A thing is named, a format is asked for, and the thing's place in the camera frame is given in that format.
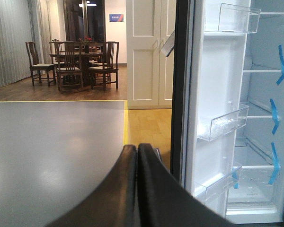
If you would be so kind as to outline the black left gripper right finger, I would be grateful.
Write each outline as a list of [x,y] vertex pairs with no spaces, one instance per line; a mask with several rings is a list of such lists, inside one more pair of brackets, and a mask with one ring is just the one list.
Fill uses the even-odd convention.
[[167,171],[151,144],[138,146],[138,204],[143,227],[230,227]]

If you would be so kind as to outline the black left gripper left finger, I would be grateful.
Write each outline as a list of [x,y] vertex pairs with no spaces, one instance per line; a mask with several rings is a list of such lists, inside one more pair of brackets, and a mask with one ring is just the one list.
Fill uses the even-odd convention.
[[137,152],[125,145],[100,185],[76,207],[48,227],[133,226]]

